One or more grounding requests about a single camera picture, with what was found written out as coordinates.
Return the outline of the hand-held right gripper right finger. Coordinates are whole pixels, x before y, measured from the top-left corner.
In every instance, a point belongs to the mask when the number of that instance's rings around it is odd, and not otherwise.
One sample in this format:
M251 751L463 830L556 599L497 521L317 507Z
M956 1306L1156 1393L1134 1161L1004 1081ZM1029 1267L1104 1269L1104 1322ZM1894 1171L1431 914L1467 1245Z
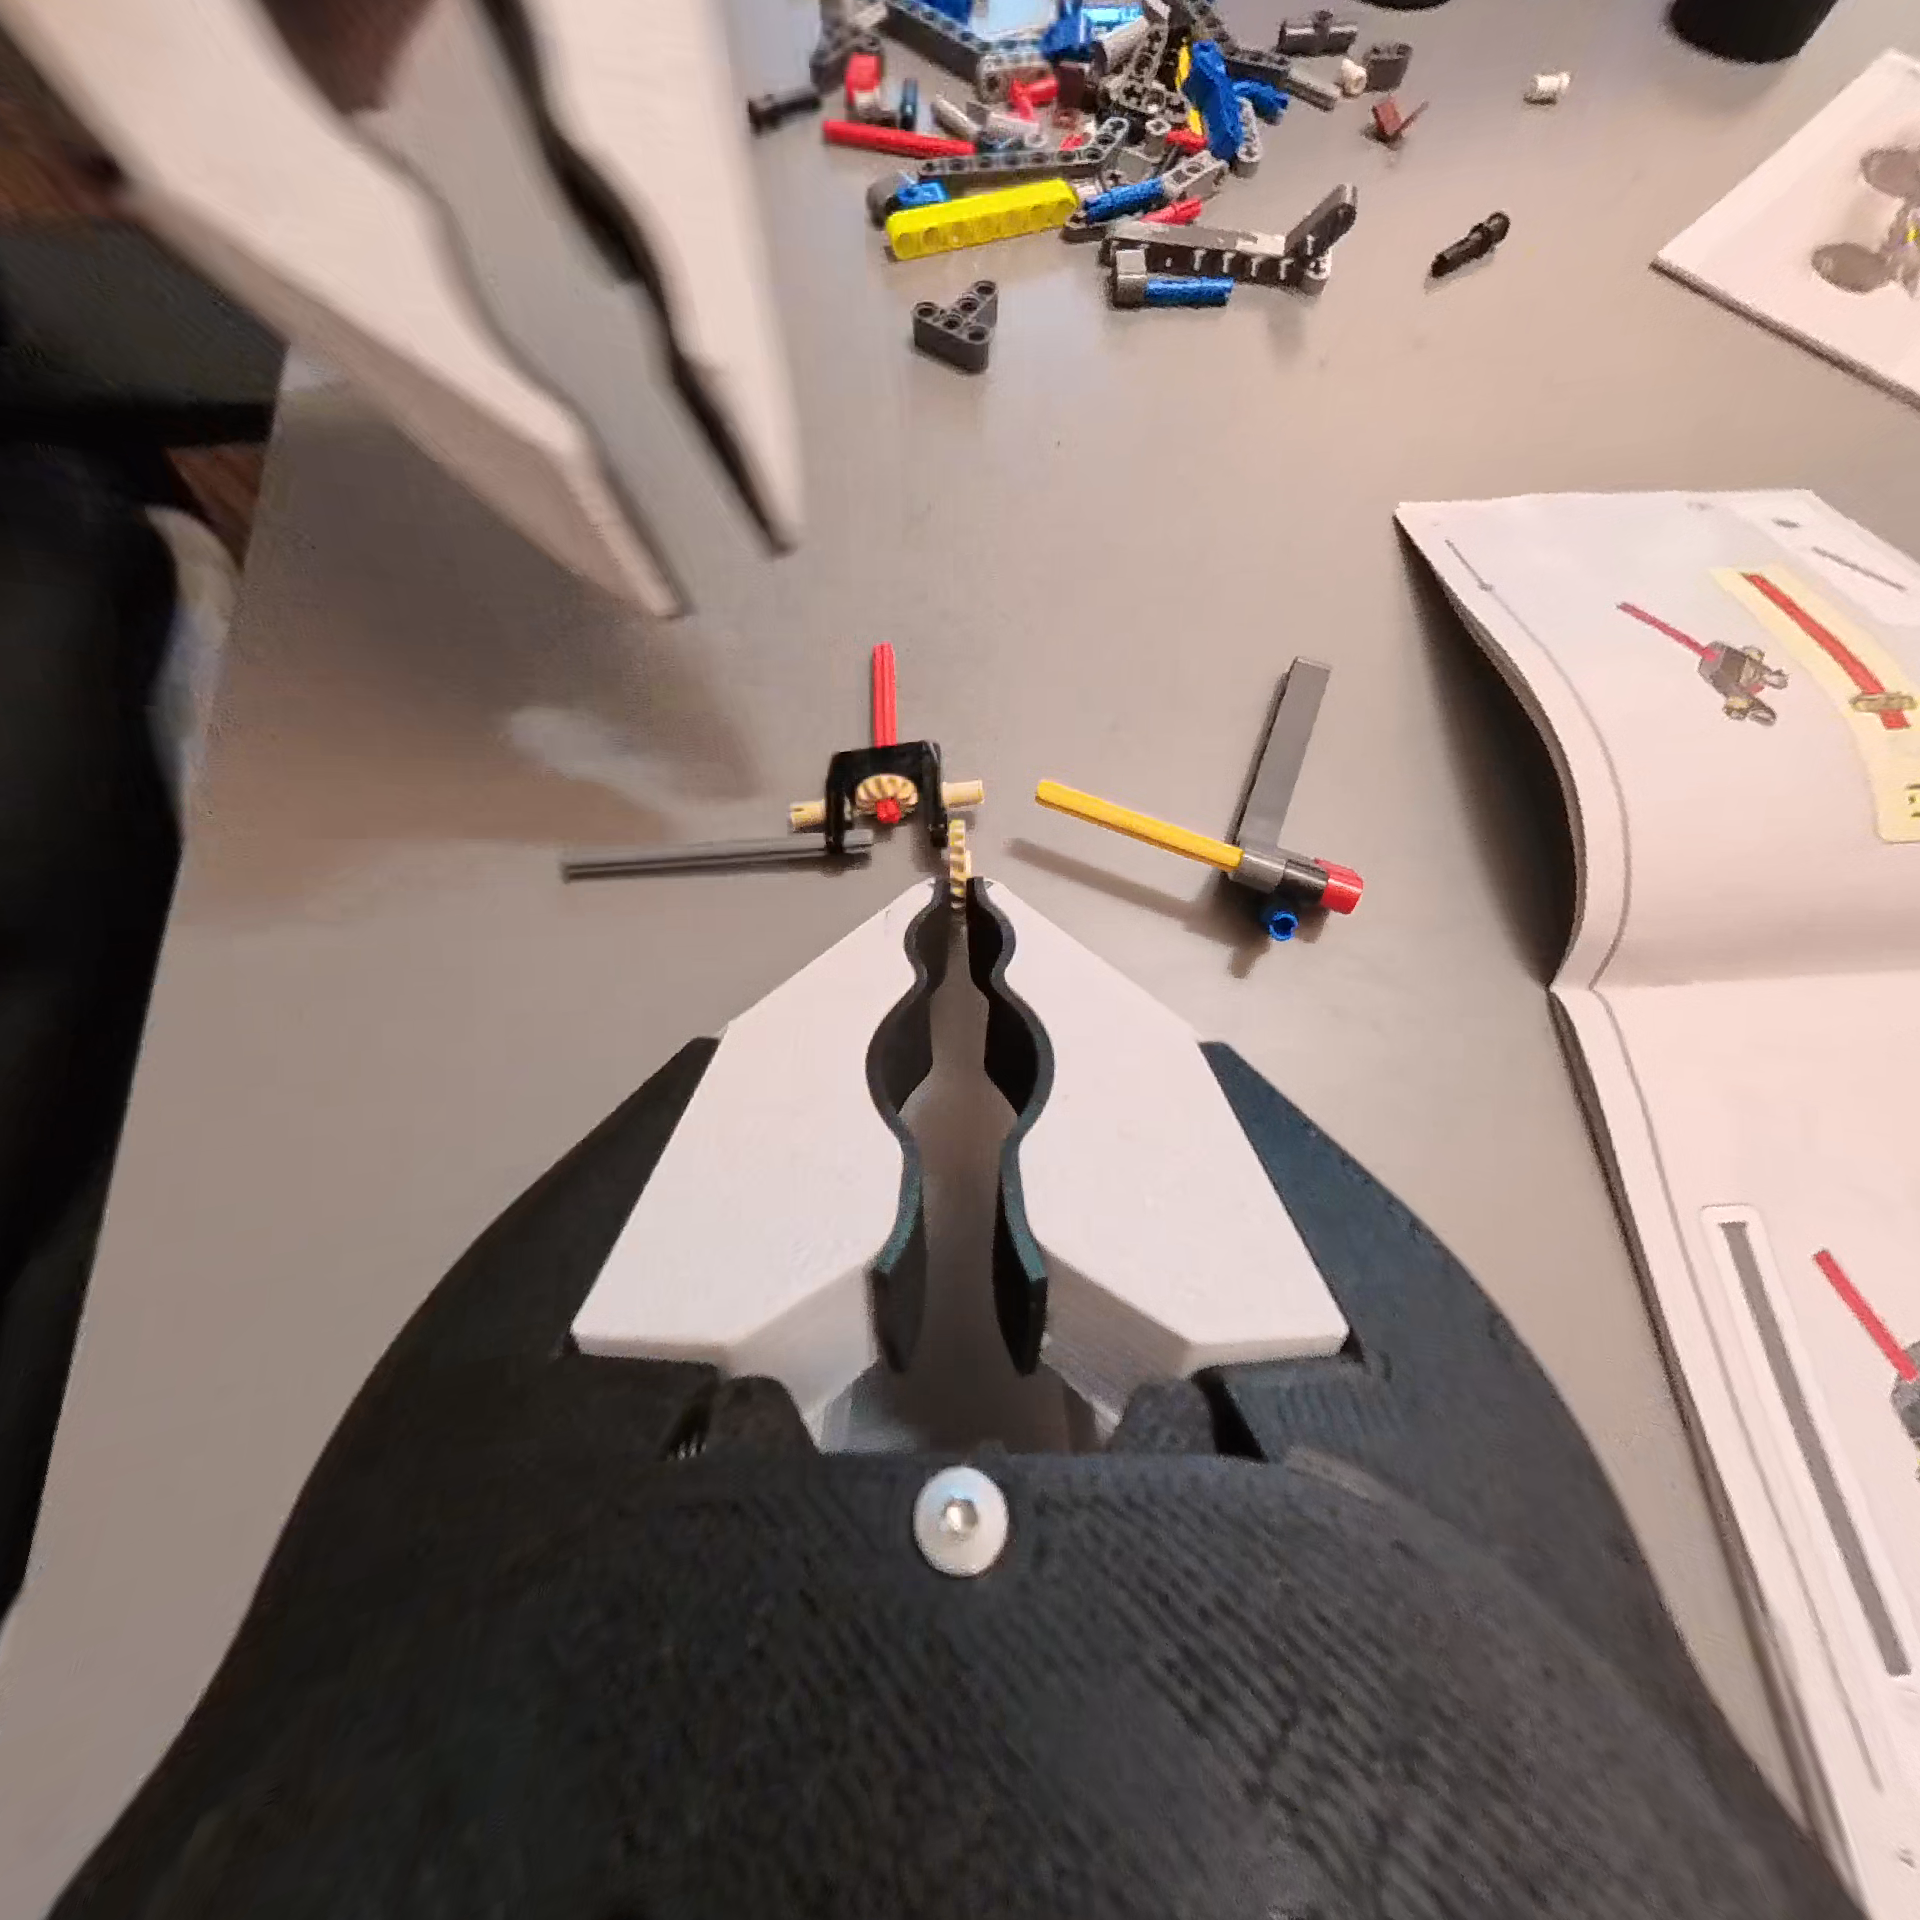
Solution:
M1187 1020L998 879L968 885L998 1148L992 1289L1021 1375L1047 1370L1107 1439L1143 1385L1348 1342Z

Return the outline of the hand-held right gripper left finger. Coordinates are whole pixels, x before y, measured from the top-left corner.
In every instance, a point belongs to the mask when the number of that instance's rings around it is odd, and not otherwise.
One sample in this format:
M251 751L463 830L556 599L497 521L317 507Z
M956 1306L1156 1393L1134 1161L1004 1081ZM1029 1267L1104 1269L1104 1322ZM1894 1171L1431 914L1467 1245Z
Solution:
M878 1094L885 1018L947 959L937 879L908 886L735 1015L643 1179L569 1337L590 1358L768 1378L828 1449L881 1364L873 1265L896 1233L904 1094Z

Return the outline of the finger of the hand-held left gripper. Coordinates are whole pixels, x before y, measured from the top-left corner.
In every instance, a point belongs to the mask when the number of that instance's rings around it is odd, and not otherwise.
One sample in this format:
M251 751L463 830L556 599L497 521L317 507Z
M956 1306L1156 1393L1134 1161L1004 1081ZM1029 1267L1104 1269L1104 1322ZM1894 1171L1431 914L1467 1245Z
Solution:
M758 539L792 550L799 420L724 4L511 2L491 31L567 212L640 302L663 387Z
M443 223L259 4L17 2L5 30L165 243L550 559L653 618L684 610L577 419L484 325Z

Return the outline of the long dark grey lego axle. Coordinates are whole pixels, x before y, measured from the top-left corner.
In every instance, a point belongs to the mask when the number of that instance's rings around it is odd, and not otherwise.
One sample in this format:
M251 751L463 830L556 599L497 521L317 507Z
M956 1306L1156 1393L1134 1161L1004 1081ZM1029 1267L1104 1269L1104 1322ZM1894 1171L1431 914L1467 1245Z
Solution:
M878 846L876 830L855 827L838 842L822 833L785 833L780 836L726 839L667 849L576 849L559 855L559 877L631 879L664 874L753 874L768 868L832 866L869 857Z

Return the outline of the black lego frame with gears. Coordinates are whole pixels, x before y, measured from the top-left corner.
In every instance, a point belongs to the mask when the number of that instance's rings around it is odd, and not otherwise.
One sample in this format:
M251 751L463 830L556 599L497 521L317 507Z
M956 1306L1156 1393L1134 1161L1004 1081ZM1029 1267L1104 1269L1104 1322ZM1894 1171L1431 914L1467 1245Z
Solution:
M944 749L931 738L904 738L899 724L899 673L891 643L870 650L870 743L829 759L822 795L791 802L791 833L822 833L838 842L855 827L917 825L944 862L948 812L975 813L984 785L944 771Z

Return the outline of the pile of lego pieces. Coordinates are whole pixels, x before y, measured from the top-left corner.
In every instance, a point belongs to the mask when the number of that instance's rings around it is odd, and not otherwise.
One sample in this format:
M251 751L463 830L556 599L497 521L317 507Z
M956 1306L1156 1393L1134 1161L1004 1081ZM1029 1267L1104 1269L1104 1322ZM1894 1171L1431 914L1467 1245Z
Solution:
M1368 109L1392 149L1421 114L1400 39L1360 41L1337 6L1270 41L1220 4L1048 4L993 27L990 4L817 4L803 85L745 103L756 138L816 116L828 146L887 158L867 211L896 263L1056 234L1091 246L1111 308L1220 308L1243 286L1312 297L1358 222L1333 185L1277 230L1217 220L1294 105Z

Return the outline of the black furniture piece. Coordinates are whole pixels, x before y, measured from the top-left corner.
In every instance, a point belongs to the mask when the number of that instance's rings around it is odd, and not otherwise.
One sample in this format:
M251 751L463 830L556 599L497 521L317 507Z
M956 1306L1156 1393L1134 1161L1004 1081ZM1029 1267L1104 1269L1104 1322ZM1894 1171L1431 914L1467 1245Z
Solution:
M261 446L285 348L129 223L1 230L1 436L60 447Z

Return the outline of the yellow axle with grey connector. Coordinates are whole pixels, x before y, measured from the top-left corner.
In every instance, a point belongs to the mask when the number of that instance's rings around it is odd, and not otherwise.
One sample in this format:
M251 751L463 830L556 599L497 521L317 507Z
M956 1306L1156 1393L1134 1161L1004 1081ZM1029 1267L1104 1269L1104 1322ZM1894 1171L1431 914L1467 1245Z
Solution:
M1264 901L1261 913L1301 914L1318 907L1348 916L1363 901L1363 877L1334 862L1292 853L1255 853L1052 780L1037 782L1036 802L1083 825L1207 866L1229 885Z

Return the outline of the open instruction booklet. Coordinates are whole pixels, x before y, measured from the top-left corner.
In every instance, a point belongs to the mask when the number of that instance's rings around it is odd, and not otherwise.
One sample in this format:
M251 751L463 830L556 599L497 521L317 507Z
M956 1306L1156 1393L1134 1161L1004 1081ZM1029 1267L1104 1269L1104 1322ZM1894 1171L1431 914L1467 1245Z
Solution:
M1796 489L1397 521L1564 786L1553 1015L1815 1835L1915 1916L1915 557Z

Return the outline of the dark cylindrical cup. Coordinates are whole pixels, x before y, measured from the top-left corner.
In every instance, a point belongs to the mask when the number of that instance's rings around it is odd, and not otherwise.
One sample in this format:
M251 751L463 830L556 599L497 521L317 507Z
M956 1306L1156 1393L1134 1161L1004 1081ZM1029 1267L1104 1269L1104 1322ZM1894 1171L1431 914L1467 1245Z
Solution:
M1670 31L1693 50L1735 63L1798 57L1836 2L1668 2Z

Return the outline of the closed instruction booklet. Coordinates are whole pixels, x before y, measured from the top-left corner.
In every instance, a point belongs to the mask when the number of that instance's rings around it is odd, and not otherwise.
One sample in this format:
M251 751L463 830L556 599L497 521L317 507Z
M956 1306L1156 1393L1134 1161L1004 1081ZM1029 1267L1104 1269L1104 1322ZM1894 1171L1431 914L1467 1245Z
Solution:
M1918 403L1918 62L1886 50L1653 270Z

